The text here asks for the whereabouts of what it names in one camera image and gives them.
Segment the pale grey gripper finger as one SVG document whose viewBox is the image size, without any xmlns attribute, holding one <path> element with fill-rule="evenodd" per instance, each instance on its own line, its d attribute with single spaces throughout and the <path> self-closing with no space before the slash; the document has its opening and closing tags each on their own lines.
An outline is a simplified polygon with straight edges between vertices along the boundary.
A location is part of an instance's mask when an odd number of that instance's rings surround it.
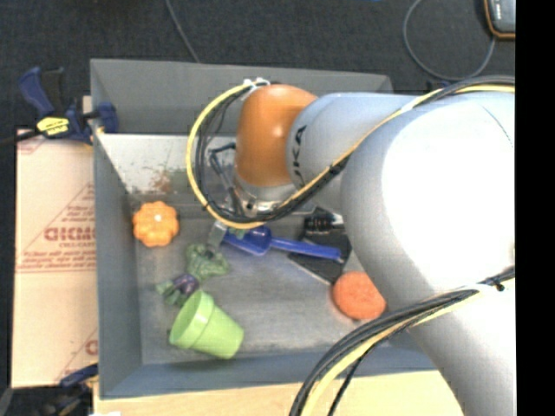
<svg viewBox="0 0 555 416">
<path fill-rule="evenodd" d="M 206 253 L 215 254 L 219 250 L 219 246 L 224 240 L 225 234 L 227 232 L 227 226 L 221 222 L 214 222 L 207 240 L 206 240 Z"/>
</svg>

